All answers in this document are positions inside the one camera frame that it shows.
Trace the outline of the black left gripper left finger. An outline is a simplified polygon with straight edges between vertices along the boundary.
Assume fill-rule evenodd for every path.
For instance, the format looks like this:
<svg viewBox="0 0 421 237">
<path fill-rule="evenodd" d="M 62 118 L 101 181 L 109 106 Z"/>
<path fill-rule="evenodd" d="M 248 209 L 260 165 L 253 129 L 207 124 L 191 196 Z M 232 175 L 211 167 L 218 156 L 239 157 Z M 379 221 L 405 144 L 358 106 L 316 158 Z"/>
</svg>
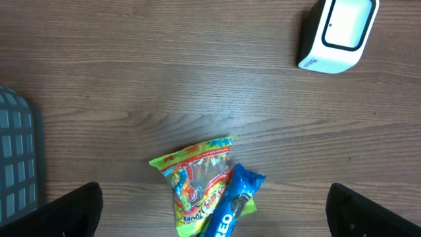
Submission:
<svg viewBox="0 0 421 237">
<path fill-rule="evenodd" d="M 1 237 L 93 237 L 103 210 L 103 192 L 88 182 L 1 227 Z"/>
</svg>

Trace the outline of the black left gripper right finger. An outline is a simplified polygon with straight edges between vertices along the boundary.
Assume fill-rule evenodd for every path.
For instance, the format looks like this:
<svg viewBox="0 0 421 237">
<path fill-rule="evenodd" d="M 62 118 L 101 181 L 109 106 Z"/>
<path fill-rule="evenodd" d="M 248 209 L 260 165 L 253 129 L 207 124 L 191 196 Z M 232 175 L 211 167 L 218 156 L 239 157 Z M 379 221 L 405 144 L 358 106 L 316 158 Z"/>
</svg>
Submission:
<svg viewBox="0 0 421 237">
<path fill-rule="evenodd" d="M 326 200 L 333 237 L 420 237 L 420 227 L 352 189 L 333 183 Z"/>
</svg>

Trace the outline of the blue Oreo cookie packet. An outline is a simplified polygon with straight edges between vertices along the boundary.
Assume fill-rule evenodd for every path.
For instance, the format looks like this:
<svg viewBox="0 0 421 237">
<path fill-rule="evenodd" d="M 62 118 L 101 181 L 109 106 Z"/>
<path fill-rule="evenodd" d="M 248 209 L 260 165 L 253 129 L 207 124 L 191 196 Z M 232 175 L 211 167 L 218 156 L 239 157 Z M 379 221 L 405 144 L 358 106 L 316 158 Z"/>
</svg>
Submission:
<svg viewBox="0 0 421 237">
<path fill-rule="evenodd" d="M 241 163 L 234 167 L 231 183 L 213 211 L 200 237 L 230 237 L 245 204 L 258 192 L 264 175 L 246 170 Z"/>
</svg>

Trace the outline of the green Haribo gummy bag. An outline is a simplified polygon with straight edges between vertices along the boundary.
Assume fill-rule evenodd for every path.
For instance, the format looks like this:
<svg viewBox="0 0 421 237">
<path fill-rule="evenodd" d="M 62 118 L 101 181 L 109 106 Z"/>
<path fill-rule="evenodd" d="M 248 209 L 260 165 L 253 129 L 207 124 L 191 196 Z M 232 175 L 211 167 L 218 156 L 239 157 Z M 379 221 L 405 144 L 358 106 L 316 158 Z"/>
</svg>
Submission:
<svg viewBox="0 0 421 237">
<path fill-rule="evenodd" d="M 231 183 L 235 165 L 229 153 L 233 141 L 232 136 L 217 138 L 150 161 L 172 186 L 180 237 L 199 236 L 206 229 Z M 257 210 L 253 197 L 245 204 L 241 216 Z"/>
</svg>

